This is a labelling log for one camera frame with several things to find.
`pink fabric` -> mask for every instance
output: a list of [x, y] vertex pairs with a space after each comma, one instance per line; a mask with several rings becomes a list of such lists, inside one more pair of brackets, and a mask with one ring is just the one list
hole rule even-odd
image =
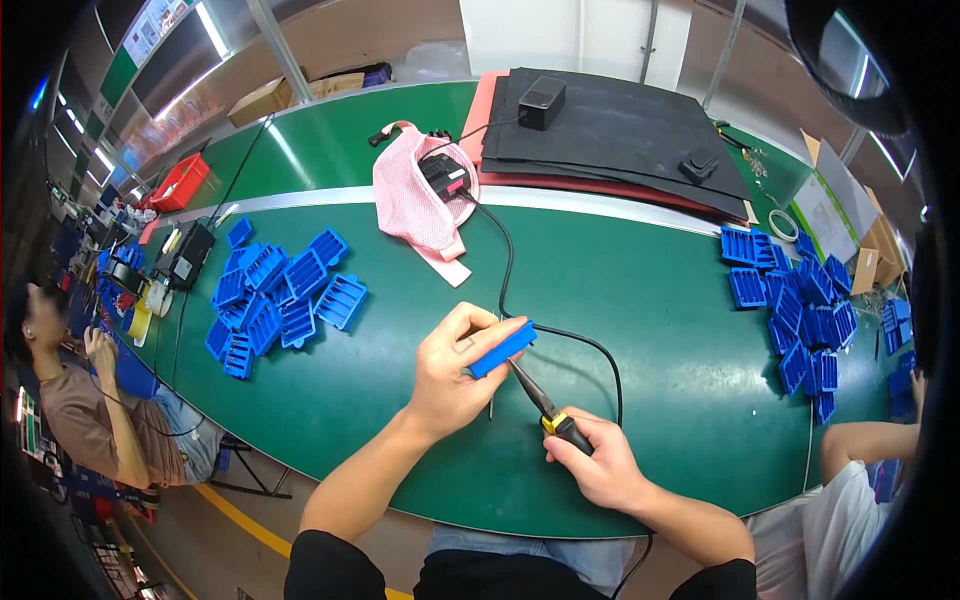
[[[373, 199], [376, 201], [376, 222], [385, 233], [407, 240], [414, 250], [450, 285], [457, 287], [470, 275], [469, 269], [456, 257], [466, 252], [457, 227], [470, 213], [473, 203], [456, 198], [444, 204], [430, 189], [417, 161], [442, 146], [446, 140], [420, 133], [407, 121], [397, 121], [383, 128], [389, 132], [400, 127], [395, 139], [373, 164]], [[477, 182], [473, 162], [456, 144], [439, 150], [452, 157], [470, 175], [470, 194], [477, 198]]]

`green table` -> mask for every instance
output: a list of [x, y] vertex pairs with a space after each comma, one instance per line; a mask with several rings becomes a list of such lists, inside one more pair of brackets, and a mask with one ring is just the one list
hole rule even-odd
[[[257, 140], [228, 202], [368, 185], [380, 151], [367, 144], [368, 136], [400, 118], [423, 130], [459, 131], [473, 88], [401, 87], [282, 115], [271, 127], [278, 134], [263, 133]], [[244, 130], [204, 151], [223, 183], [236, 174], [256, 131]], [[768, 149], [771, 162], [780, 160], [789, 168], [768, 166], [767, 191], [774, 181], [799, 185], [808, 172], [778, 152]], [[792, 196], [792, 190], [771, 193]], [[201, 196], [188, 208], [217, 204], [222, 194], [223, 189]], [[769, 203], [762, 192], [758, 195], [758, 204]], [[801, 394], [782, 395], [766, 331], [768, 311], [733, 309], [728, 268], [718, 259], [715, 237], [560, 210], [491, 210], [516, 244], [508, 310], [585, 334], [610, 350], [623, 378], [624, 430], [648, 477], [739, 515], [778, 504], [819, 482], [819, 429], [804, 481], [810, 406]], [[507, 257], [504, 240], [483, 215], [471, 217], [460, 231], [468, 249], [462, 261], [473, 275], [453, 289], [406, 242], [377, 229], [373, 204], [301, 206], [246, 216], [255, 241], [281, 244], [288, 253], [299, 252], [326, 227], [347, 240], [350, 254], [338, 271], [358, 274], [370, 289], [350, 332], [326, 327], [302, 351], [277, 344], [256, 359], [249, 380], [222, 373], [204, 347], [215, 318], [208, 299], [228, 256], [227, 244], [218, 242], [185, 297], [182, 319], [184, 297], [177, 296], [170, 314], [152, 322], [144, 348], [134, 351], [228, 431], [322, 479], [407, 401], [416, 346], [446, 312], [460, 300], [495, 308]], [[229, 217], [217, 237], [238, 219]], [[148, 256], [165, 233], [155, 232], [145, 249]], [[835, 416], [840, 421], [886, 415], [884, 374], [893, 363], [886, 357], [875, 362], [878, 322], [859, 317], [856, 342], [840, 357]], [[524, 365], [559, 404], [614, 418], [612, 374], [595, 349], [541, 334]], [[562, 467], [544, 462], [537, 411], [513, 379], [497, 393], [493, 419], [482, 414], [428, 452], [391, 506], [524, 535], [606, 538], [645, 532], [631, 519], [593, 507]]]

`red basket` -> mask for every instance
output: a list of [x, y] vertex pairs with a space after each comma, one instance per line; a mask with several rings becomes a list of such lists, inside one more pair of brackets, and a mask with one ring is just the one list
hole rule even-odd
[[[209, 172], [210, 167], [206, 166], [204, 160], [200, 158], [200, 153], [188, 156], [174, 165], [173, 170], [170, 171], [170, 174], [167, 175], [154, 194], [153, 201], [156, 212], [171, 212], [186, 208], [190, 198], [193, 197], [193, 193], [204, 182], [204, 177]], [[174, 190], [164, 198], [163, 193], [173, 185], [176, 186]]]

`light blue denim jeans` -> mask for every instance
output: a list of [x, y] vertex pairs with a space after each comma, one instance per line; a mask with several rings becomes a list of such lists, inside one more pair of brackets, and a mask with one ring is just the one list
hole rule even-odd
[[154, 402], [167, 419], [170, 433], [190, 431], [197, 427], [186, 435], [175, 437], [174, 442], [177, 443], [180, 454], [186, 456], [183, 462], [186, 485], [192, 486], [208, 480], [213, 475], [213, 468], [220, 454], [220, 441], [225, 433], [223, 427], [210, 419], [204, 419], [197, 409], [166, 386], [161, 385], [156, 389]]
[[426, 555], [441, 550], [471, 550], [510, 556], [542, 556], [573, 569], [580, 581], [610, 596], [634, 554], [633, 539], [548, 540], [492, 534], [442, 523], [433, 524], [433, 539]]

